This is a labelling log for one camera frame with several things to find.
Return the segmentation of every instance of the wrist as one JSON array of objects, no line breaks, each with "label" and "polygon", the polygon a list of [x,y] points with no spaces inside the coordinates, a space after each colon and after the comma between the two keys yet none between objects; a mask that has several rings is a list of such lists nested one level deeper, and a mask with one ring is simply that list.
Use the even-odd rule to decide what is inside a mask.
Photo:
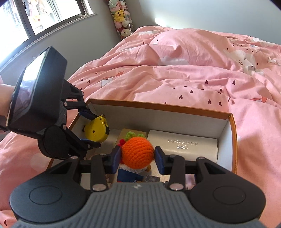
[{"label": "wrist", "polygon": [[0,84],[0,115],[7,118],[15,87]]}]

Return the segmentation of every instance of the bed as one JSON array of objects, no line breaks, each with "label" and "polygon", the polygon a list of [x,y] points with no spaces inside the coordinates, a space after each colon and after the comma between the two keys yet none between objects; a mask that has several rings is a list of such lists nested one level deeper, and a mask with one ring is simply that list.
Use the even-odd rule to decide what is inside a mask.
[{"label": "bed", "polygon": [[[276,227],[281,214],[281,46],[258,38],[198,29],[146,26],[69,79],[85,100],[130,100],[233,113],[238,175],[260,187],[260,218]],[[69,111],[68,126],[76,116]],[[9,133],[0,143],[0,224],[15,218],[9,195],[46,170],[34,139]]]}]

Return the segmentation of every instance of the yellow toy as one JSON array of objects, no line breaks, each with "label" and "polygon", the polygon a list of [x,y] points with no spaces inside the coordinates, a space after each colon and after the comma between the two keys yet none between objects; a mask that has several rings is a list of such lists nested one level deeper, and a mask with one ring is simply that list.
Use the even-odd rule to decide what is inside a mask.
[{"label": "yellow toy", "polygon": [[103,115],[85,125],[84,132],[87,139],[102,143],[109,135],[109,127]]},{"label": "yellow toy", "polygon": [[115,12],[114,20],[116,22],[123,22],[125,20],[123,12],[124,12],[124,10],[119,10],[119,11]]}]

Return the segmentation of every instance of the red pom-pom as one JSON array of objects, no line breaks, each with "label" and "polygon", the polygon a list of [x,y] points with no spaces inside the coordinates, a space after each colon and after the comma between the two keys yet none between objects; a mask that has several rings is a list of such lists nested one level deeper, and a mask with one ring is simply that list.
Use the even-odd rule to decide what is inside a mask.
[{"label": "red pom-pom", "polygon": [[124,139],[120,139],[119,144],[117,146],[123,146],[126,143]]}]

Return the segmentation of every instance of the screen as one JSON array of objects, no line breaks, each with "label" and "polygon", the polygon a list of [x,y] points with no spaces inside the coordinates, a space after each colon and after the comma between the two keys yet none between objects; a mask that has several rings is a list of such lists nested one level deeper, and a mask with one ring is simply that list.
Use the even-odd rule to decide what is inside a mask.
[{"label": "screen", "polygon": [[16,105],[13,112],[14,117],[20,114],[30,104],[34,85],[39,75],[45,55],[46,51],[39,55],[26,67],[16,99]]}]

